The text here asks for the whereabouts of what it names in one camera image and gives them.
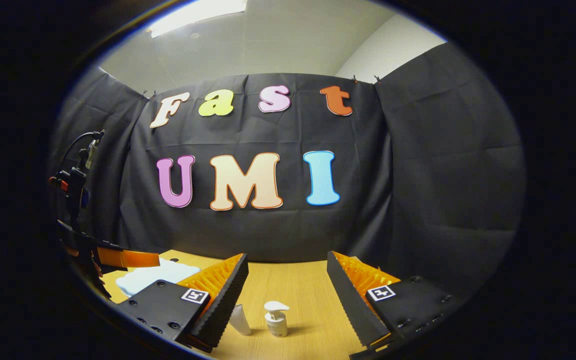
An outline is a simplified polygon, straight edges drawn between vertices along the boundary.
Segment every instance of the white pump bottle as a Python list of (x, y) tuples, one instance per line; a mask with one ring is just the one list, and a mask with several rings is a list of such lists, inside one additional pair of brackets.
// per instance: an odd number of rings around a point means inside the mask
[(265, 323), (268, 330), (275, 337), (285, 337), (288, 335), (288, 324), (286, 323), (286, 314), (283, 310), (289, 310), (290, 307), (283, 305), (279, 301), (268, 301), (263, 305), (265, 313)]

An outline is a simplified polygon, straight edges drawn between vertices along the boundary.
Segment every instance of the wooden table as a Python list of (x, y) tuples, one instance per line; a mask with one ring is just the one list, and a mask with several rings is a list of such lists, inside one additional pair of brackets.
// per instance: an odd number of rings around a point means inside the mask
[[(221, 259), (175, 250), (162, 253), (160, 258), (176, 258), (181, 264), (200, 269), (221, 262)], [(330, 282), (325, 260), (282, 264), (249, 262), (248, 268), (237, 303), (243, 305), (252, 335), (241, 335), (228, 324), (219, 346), (204, 354), (224, 360), (347, 360), (350, 354), (365, 350)], [(114, 271), (102, 278), (115, 303), (128, 298), (115, 282), (125, 274), (126, 271)], [(272, 336), (264, 320), (264, 303), (272, 300), (290, 307), (285, 311), (286, 337)]]

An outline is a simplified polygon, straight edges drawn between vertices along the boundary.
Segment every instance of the white wall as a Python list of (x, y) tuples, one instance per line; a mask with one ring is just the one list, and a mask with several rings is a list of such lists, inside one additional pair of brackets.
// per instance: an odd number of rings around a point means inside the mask
[(445, 43), (420, 23), (402, 14), (395, 14), (354, 51), (335, 76), (374, 84), (374, 76), (383, 78), (394, 69)]

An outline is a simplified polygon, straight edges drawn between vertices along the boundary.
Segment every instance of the ceiling light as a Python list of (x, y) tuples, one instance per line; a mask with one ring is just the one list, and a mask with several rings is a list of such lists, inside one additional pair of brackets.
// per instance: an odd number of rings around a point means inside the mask
[(195, 0), (150, 25), (148, 31), (153, 39), (202, 20), (246, 10), (246, 0)]

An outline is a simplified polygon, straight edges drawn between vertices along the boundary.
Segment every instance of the white ceiling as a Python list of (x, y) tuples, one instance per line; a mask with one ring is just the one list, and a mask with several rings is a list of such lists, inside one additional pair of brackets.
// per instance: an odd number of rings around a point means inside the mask
[(138, 31), (100, 61), (138, 92), (259, 73), (334, 76), (395, 12), (366, 0), (248, 0), (244, 13), (152, 38)]

